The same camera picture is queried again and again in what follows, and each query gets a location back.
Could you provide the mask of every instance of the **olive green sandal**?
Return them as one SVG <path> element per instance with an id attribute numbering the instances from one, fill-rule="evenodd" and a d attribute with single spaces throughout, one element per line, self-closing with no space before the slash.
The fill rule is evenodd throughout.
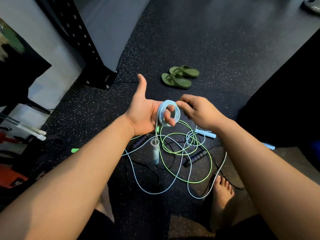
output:
<path id="1" fill-rule="evenodd" d="M 186 65 L 182 65 L 180 67 L 174 66 L 170 68 L 170 73 L 171 74 L 179 74 L 180 76 L 189 76 L 196 78 L 199 76 L 199 71 L 193 68 L 190 68 Z"/>
<path id="2" fill-rule="evenodd" d="M 165 84 L 172 87 L 188 89 L 191 87 L 191 81 L 183 78 L 179 74 L 162 73 L 162 80 Z"/>

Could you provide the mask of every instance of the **person's left hand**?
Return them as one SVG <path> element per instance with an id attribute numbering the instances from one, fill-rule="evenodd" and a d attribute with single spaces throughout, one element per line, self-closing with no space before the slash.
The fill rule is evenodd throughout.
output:
<path id="1" fill-rule="evenodd" d="M 130 107 L 124 116 L 134 129 L 134 135 L 145 135 L 155 130 L 157 112 L 161 101 L 146 99 L 146 79 L 138 74 L 139 85 L 134 94 Z M 174 106 L 169 105 L 164 114 L 164 120 L 171 126 L 175 125 L 174 118 L 171 118 L 171 112 L 174 111 Z"/>

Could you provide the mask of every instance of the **person's left forearm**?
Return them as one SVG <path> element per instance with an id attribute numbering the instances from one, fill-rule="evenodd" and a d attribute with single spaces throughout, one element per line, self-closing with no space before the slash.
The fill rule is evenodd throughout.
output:
<path id="1" fill-rule="evenodd" d="M 117 118 L 1 213 L 0 238 L 76 239 L 133 136 L 126 116 Z"/>

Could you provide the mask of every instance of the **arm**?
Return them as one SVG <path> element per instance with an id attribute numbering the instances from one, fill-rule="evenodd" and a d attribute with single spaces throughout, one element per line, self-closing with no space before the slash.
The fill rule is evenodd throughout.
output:
<path id="1" fill-rule="evenodd" d="M 183 95 L 177 105 L 222 140 L 246 190 L 279 239 L 320 239 L 320 186 L 220 113 L 207 99 Z"/>
<path id="2" fill-rule="evenodd" d="M 155 129 L 160 101 L 139 86 L 128 111 L 21 194 L 0 214 L 0 239 L 77 239 L 126 145 Z M 174 125 L 170 111 L 164 117 Z"/>

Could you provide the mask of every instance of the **forearm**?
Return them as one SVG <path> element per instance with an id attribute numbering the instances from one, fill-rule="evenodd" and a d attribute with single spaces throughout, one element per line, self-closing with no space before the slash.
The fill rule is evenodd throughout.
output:
<path id="1" fill-rule="evenodd" d="M 258 211 L 279 239 L 319 239 L 320 186 L 266 148 L 236 122 L 215 132 Z"/>
<path id="2" fill-rule="evenodd" d="M 0 238 L 76 239 L 133 135 L 117 118 L 2 212 Z"/>

